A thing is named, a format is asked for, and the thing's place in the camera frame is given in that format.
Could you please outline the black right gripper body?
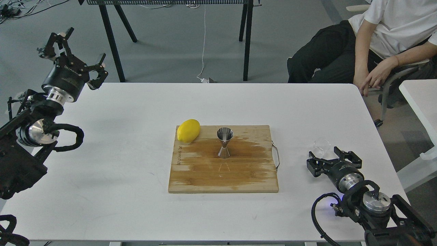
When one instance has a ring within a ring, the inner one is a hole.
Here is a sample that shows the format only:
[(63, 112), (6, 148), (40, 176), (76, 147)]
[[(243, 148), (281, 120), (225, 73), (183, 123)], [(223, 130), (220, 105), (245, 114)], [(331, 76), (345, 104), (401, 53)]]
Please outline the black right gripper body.
[(326, 172), (338, 191), (346, 193), (357, 183), (364, 181), (364, 175), (348, 161), (337, 161)]

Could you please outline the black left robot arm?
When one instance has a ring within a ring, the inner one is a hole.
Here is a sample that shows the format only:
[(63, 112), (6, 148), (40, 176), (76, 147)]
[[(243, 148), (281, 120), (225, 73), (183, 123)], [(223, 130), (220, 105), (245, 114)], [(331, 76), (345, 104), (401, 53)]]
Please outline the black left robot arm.
[(45, 160), (52, 151), (77, 149), (84, 139), (81, 128), (55, 123), (66, 102), (75, 102), (88, 85), (100, 88), (108, 76), (105, 54), (88, 66), (71, 53), (68, 39), (73, 32), (52, 33), (39, 56), (53, 61), (42, 92), (28, 89), (17, 99), (8, 99), (9, 122), (0, 131), (0, 194), (4, 200), (33, 187), (46, 173)]

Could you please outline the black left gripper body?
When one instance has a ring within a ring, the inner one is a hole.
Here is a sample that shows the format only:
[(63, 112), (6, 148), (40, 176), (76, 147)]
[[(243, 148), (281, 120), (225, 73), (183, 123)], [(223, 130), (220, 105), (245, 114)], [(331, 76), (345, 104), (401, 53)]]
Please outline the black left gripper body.
[(84, 84), (88, 82), (88, 74), (84, 71), (86, 67), (87, 64), (78, 58), (73, 58), (72, 61), (56, 58), (42, 89), (48, 92), (52, 87), (57, 87), (70, 95), (70, 102), (76, 102)]

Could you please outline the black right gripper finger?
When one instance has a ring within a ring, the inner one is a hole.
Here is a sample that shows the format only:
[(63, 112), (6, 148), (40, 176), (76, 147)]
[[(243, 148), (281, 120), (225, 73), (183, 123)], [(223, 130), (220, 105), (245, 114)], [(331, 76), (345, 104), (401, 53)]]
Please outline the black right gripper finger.
[(362, 159), (358, 157), (353, 151), (342, 151), (337, 146), (334, 147), (334, 153), (339, 157), (340, 161), (348, 160), (352, 165), (357, 168), (362, 168)]
[(334, 165), (330, 160), (316, 157), (312, 151), (309, 151), (309, 158), (306, 160), (307, 169), (314, 177), (328, 173)]

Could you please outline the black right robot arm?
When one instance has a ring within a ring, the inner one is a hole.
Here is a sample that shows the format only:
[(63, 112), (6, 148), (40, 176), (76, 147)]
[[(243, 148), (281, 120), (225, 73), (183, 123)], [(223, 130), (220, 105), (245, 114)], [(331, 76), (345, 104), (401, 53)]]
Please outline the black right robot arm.
[(333, 197), (335, 215), (348, 217), (365, 231), (368, 246), (432, 246), (436, 232), (400, 195), (388, 197), (379, 185), (366, 180), (359, 172), (362, 159), (354, 152), (334, 147), (337, 159), (326, 160), (309, 152), (307, 168), (314, 177), (326, 174), (339, 192), (318, 197), (311, 208), (312, 222), (329, 244), (337, 246), (316, 219), (316, 205), (325, 197)]

